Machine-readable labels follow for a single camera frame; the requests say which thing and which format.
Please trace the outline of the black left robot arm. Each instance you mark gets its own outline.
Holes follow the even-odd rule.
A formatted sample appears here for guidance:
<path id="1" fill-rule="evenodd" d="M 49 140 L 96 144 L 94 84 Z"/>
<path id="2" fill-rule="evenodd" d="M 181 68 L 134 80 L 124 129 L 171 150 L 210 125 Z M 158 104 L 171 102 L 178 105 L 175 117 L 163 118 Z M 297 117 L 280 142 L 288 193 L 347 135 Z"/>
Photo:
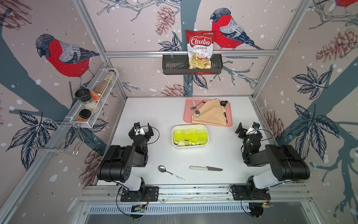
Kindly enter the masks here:
<path id="1" fill-rule="evenodd" d="M 134 123 L 128 135 L 133 143 L 128 146 L 111 145 L 104 155 L 98 169 L 97 178 L 105 182 L 115 182 L 129 195 L 143 197 L 145 182 L 131 172 L 133 167 L 144 168 L 148 162 L 148 145 L 154 136 L 150 124 L 141 126 Z"/>

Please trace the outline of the white plastic storage box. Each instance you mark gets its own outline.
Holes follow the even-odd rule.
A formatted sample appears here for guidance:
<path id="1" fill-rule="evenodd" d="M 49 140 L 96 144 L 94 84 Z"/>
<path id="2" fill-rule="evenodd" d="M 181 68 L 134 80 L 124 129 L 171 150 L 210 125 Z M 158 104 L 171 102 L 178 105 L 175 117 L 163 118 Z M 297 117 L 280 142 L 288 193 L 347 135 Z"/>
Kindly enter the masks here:
<path id="1" fill-rule="evenodd" d="M 178 145 L 175 145 L 174 142 L 173 142 L 173 132 L 175 130 L 187 130 L 187 129 L 197 129 L 198 132 L 202 129 L 207 130 L 207 128 L 204 126 L 204 125 L 200 125 L 200 124 L 192 124 L 192 125 L 180 125 L 180 126 L 175 126 L 173 129 L 172 129 L 172 144 L 174 147 L 176 147 L 177 149 L 191 149 L 191 148 L 202 148 L 202 147 L 205 147 L 208 143 L 209 143 L 209 140 L 207 142 L 207 144 L 205 145 L 200 145 L 200 143 L 198 142 L 196 145 L 192 146 L 191 144 L 189 144 L 189 146 L 185 146 L 184 145 L 184 142 L 183 140 L 178 144 Z"/>

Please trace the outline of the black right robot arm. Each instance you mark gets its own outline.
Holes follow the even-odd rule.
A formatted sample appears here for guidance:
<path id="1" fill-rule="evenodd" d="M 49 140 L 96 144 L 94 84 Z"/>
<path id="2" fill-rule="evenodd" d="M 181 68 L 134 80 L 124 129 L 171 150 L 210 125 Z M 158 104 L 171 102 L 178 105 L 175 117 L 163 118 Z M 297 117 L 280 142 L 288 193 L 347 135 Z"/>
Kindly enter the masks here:
<path id="1" fill-rule="evenodd" d="M 265 145 L 260 150 L 263 135 L 260 124 L 254 122 L 249 129 L 239 123 L 235 133 L 242 139 L 241 155 L 248 167 L 270 168 L 261 174 L 248 178 L 246 189 L 249 193 L 267 190 L 289 181 L 307 180 L 310 169 L 297 151 L 291 146 Z"/>

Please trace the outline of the yellow shuttlecock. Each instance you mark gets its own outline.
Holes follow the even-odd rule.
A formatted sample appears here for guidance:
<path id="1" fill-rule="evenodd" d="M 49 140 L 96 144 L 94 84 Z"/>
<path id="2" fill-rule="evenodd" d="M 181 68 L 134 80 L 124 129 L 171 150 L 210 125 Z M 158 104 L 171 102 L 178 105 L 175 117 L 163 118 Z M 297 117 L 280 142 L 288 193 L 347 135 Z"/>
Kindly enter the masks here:
<path id="1" fill-rule="evenodd" d="M 183 142 L 184 142 L 185 146 L 189 146 L 191 134 L 192 134 L 191 130 L 189 130 L 189 129 L 184 130 L 184 132 L 183 132 Z"/>
<path id="2" fill-rule="evenodd" d="M 204 129 L 199 131 L 199 143 L 205 145 L 208 142 L 208 132 Z"/>
<path id="3" fill-rule="evenodd" d="M 189 141 L 192 146 L 199 142 L 199 132 L 197 129 L 190 129 Z"/>
<path id="4" fill-rule="evenodd" d="M 184 136 L 183 130 L 175 130 L 173 132 L 173 142 L 174 142 L 174 144 L 178 145 L 182 141 L 183 136 Z"/>

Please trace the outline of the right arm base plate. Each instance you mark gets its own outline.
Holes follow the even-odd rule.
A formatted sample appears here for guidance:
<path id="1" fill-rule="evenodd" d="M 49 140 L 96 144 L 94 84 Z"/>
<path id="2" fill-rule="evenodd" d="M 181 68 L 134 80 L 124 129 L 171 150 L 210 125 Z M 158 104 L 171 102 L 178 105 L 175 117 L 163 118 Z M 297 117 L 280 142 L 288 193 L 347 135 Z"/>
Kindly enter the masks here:
<path id="1" fill-rule="evenodd" d="M 254 200 L 271 200 L 271 196 L 267 189 L 249 190 L 246 185 L 233 184 L 229 187 L 229 192 L 233 196 L 234 201 L 254 201 Z"/>

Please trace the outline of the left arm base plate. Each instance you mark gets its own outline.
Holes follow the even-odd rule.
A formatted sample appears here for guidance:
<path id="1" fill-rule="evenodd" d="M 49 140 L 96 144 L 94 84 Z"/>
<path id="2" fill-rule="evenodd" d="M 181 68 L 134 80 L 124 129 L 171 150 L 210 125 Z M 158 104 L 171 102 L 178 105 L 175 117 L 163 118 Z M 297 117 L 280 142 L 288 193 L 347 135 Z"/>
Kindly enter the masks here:
<path id="1" fill-rule="evenodd" d="M 127 191 L 126 189 L 121 189 L 118 192 L 120 202 L 157 202 L 159 187 L 158 186 L 145 186 L 138 191 Z"/>

